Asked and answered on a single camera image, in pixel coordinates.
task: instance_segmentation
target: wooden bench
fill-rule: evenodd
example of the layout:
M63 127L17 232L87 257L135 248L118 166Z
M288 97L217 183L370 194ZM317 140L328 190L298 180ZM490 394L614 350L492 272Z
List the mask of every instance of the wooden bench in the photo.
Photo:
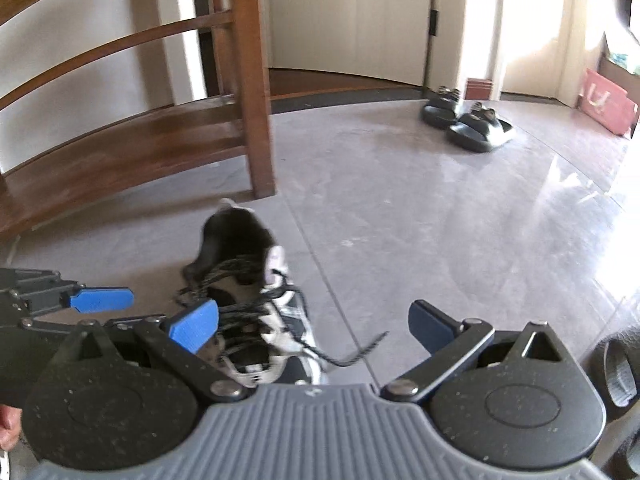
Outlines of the wooden bench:
M39 0L0 0L0 27ZM275 191L258 0L209 0L210 14L98 46L0 98L1 111L72 70L132 46L211 28L221 97L151 110L53 148L0 175L0 238L156 178L246 155L256 198Z

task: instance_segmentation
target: white door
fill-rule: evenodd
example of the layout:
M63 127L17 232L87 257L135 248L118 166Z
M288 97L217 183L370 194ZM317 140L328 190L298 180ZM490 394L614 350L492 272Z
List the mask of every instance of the white door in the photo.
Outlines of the white door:
M422 85L430 0L264 0L270 66Z
M503 92L556 97L573 0L504 0Z

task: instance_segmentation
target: tiled floor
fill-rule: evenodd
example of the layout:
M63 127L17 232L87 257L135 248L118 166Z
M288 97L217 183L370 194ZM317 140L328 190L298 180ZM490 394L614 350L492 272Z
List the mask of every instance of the tiled floor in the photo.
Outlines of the tiled floor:
M332 370L335 383L385 383L424 359L406 326L417 298L503 329L546 319L576 355L638 322L640 182L623 164L636 143L569 108L500 102L515 139L471 154L422 124L419 107L274 116L278 195L251 201L244 160L228 160L26 233L11 264L127 285L135 313L174 312L178 270L217 200L248 202L286 248L321 347L345 356L390 331L365 363Z

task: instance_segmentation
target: black sandal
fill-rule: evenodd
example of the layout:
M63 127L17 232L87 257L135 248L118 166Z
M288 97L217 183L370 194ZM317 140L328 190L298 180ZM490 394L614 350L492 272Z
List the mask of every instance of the black sandal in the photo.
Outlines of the black sandal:
M433 97L424 105L420 116L429 126L446 130L458 120L460 106L460 90L441 86L437 97Z
M513 139L513 126L498 119L493 108L476 102L447 130L447 139L472 152L492 152Z

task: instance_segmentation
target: gray ribbed plate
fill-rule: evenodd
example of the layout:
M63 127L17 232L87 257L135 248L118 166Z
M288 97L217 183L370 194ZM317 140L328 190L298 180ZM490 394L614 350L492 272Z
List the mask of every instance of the gray ribbed plate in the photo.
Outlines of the gray ribbed plate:
M261 386L209 408L176 449L142 466L79 472L49 462L30 480L597 480L591 463L539 473L473 460L436 432L420 407L353 386Z

